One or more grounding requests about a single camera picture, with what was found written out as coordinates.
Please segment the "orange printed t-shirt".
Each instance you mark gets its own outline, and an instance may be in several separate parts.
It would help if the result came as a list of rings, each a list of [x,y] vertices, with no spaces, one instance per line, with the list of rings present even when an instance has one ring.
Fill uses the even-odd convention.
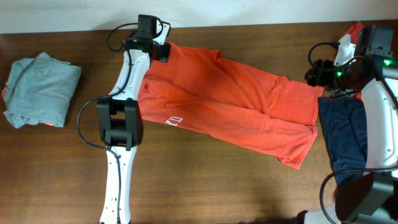
[[[189,129],[299,169],[317,137],[323,88],[172,44],[147,71],[138,101],[145,120]]]

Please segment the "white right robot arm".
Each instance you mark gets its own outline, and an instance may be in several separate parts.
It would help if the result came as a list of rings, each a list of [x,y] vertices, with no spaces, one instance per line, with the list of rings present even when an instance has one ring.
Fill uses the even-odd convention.
[[[298,223],[397,222],[397,59],[389,27],[367,26],[356,43],[333,43],[333,61],[313,60],[305,74],[322,86],[320,120],[338,190],[335,202],[303,211]]]

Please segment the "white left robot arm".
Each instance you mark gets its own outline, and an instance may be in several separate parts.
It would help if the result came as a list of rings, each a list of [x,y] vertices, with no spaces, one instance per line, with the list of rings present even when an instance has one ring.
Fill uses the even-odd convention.
[[[138,95],[152,62],[167,62],[171,26],[158,17],[140,14],[137,29],[122,42],[123,65],[108,96],[98,100],[100,138],[107,155],[107,179],[101,224],[130,223],[132,165],[144,133]]]

